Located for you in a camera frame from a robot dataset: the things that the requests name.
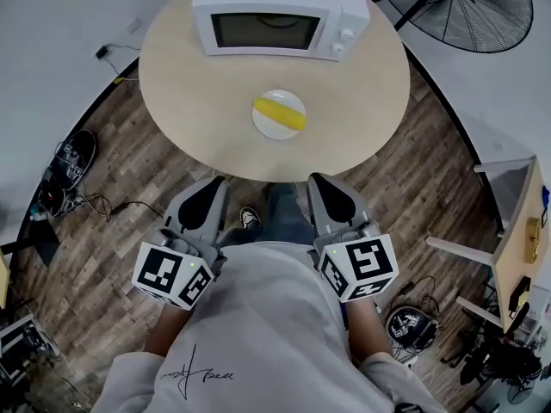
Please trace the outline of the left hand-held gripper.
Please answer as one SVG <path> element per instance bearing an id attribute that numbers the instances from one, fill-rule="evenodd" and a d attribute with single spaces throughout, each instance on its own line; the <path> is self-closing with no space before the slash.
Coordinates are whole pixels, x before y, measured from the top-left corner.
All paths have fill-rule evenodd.
<path id="1" fill-rule="evenodd" d="M 227 204 L 224 176 L 198 181 L 177 194 L 161 226 L 139 247 L 133 286 L 165 304 L 192 310 L 226 261 L 217 239 Z"/>

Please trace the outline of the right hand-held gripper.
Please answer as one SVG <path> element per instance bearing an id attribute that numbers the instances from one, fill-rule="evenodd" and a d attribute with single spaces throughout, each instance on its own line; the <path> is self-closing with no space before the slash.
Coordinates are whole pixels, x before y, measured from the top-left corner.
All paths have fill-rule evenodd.
<path id="1" fill-rule="evenodd" d="M 368 216 L 363 197 L 337 178 L 313 173 L 306 184 L 317 270 L 347 303 L 385 291 L 398 276 L 391 238 Z"/>

